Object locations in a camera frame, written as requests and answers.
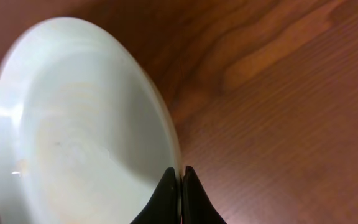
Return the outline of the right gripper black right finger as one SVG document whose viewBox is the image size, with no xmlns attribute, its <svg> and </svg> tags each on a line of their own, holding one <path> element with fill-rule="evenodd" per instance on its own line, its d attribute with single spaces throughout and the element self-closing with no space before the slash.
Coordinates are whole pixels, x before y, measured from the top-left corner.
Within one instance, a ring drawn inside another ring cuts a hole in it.
<svg viewBox="0 0 358 224">
<path fill-rule="evenodd" d="M 209 200 L 192 166 L 182 181 L 182 224 L 226 224 Z"/>
</svg>

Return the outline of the light green plate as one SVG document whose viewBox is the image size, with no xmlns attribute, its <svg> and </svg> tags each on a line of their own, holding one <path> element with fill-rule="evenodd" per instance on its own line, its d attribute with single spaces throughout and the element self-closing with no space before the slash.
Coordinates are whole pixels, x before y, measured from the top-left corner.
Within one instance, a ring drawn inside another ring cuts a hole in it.
<svg viewBox="0 0 358 224">
<path fill-rule="evenodd" d="M 172 119 L 111 34 L 74 17 L 27 29 L 0 64 L 0 223 L 130 223 L 163 173 Z"/>
</svg>

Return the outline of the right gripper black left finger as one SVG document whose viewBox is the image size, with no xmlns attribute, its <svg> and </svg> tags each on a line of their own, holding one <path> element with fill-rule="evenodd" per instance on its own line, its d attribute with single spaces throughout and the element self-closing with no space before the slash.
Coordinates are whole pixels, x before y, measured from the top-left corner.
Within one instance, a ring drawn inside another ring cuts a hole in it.
<svg viewBox="0 0 358 224">
<path fill-rule="evenodd" d="M 150 200 L 131 224 L 179 224 L 178 186 L 175 170 L 165 170 Z"/>
</svg>

